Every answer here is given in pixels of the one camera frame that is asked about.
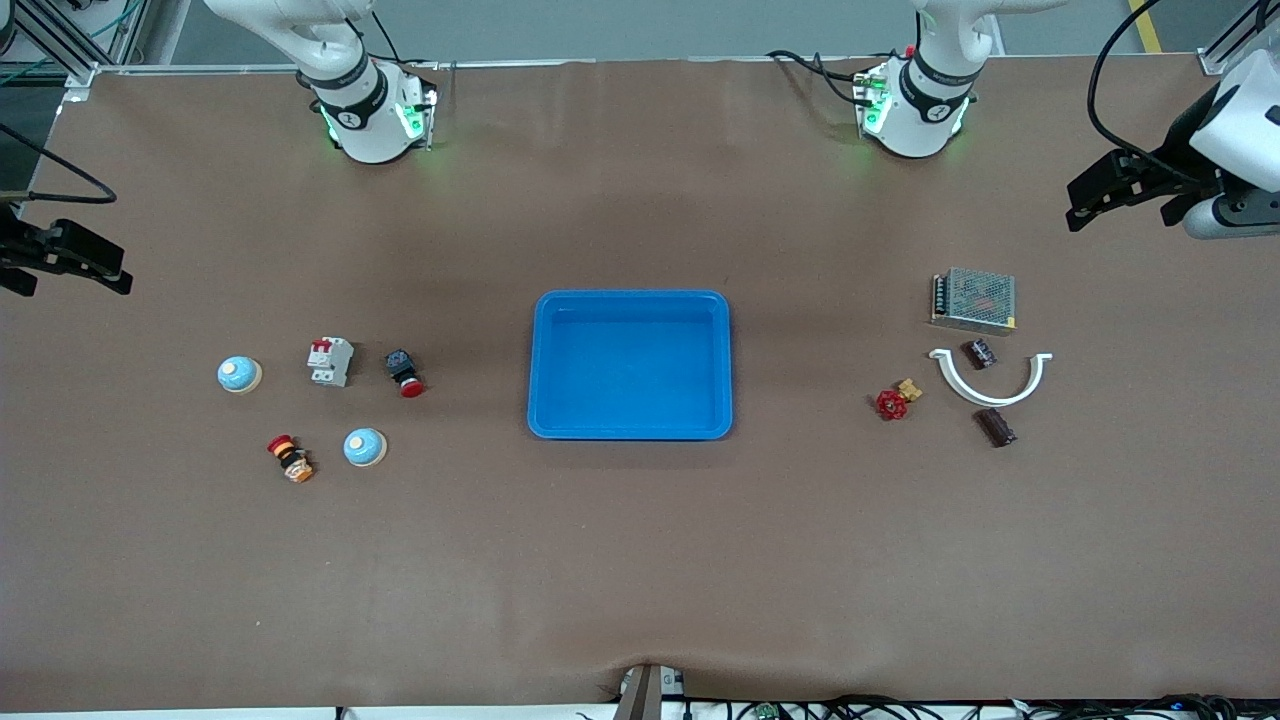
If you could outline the brass valve red handwheel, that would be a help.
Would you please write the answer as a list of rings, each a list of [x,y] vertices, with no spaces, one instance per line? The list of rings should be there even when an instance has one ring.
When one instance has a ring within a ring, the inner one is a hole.
[[[905,378],[896,386],[882,389],[876,396],[876,413],[884,421],[902,420],[923,395],[923,391],[914,379]]]

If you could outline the metal mesh power supply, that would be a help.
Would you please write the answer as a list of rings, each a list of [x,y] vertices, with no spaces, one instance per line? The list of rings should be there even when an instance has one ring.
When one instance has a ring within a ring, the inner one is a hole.
[[[933,275],[931,290],[932,325],[998,337],[1018,327],[1012,275],[954,266]]]

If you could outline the blue plastic tray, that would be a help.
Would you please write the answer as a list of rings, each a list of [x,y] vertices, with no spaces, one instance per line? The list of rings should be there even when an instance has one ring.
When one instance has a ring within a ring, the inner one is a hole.
[[[717,441],[733,427],[727,299],[553,290],[534,306],[527,428],[541,439]]]

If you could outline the black aluminium frame strut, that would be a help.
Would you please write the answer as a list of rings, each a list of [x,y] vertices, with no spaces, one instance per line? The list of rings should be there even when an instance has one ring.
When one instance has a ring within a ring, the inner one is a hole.
[[[155,0],[0,0],[0,87],[128,63]]]

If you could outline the red mushroom push button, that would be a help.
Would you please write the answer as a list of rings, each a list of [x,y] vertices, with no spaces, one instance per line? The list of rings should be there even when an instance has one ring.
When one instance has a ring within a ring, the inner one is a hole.
[[[396,382],[401,397],[419,397],[426,389],[421,373],[403,348],[397,348],[385,356],[385,368]]]

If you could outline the white circuit breaker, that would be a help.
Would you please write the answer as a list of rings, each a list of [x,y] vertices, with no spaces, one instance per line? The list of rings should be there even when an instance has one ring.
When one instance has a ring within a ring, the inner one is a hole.
[[[306,360],[311,382],[324,387],[347,387],[353,357],[355,346],[346,338],[325,336],[314,340]]]

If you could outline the red yellow emergency stop button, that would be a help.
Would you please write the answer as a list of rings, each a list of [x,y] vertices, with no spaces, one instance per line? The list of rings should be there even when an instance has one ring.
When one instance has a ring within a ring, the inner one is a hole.
[[[293,436],[280,434],[268,443],[268,452],[279,462],[284,477],[292,483],[303,483],[314,475],[314,466]]]

